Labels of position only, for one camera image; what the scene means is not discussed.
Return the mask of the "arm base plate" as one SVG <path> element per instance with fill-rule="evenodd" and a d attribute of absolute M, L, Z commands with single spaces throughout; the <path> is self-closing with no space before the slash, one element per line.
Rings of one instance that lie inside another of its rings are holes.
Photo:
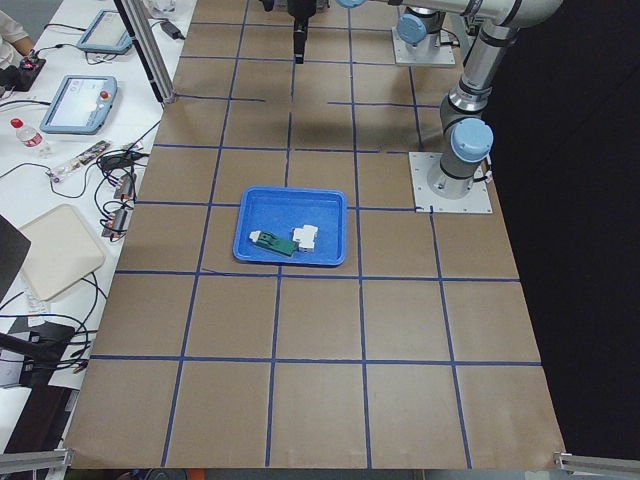
<path fill-rule="evenodd" d="M 399 66 L 423 66 L 434 68 L 454 68 L 456 60 L 453 48 L 445 45 L 449 36 L 440 30 L 437 34 L 428 34 L 416 46 L 401 39 L 397 28 L 391 29 L 395 63 Z"/>
<path fill-rule="evenodd" d="M 463 180 L 447 176 L 439 152 L 410 152 L 414 209 L 424 213 L 492 214 L 493 208 L 482 166 Z"/>

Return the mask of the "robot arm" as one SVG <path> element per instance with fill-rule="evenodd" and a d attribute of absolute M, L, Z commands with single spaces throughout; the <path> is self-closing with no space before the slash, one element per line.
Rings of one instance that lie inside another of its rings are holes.
<path fill-rule="evenodd" d="M 438 48 L 445 17 L 446 13 L 441 10 L 407 6 L 397 21 L 396 32 L 412 47 Z"/>
<path fill-rule="evenodd" d="M 476 171 L 489 158 L 494 142 L 491 127 L 482 119 L 492 81 L 506 51 L 518 32 L 550 18 L 560 1 L 404 1 L 409 10 L 421 8 L 434 13 L 478 17 L 484 21 L 467 52 L 458 84 L 444 96 L 439 115 L 442 127 L 441 153 L 412 152 L 418 162 L 418 177 L 412 180 L 414 198 L 432 197 L 433 206 L 452 206 L 446 211 L 465 209 L 462 203 L 484 188 L 484 177 Z"/>

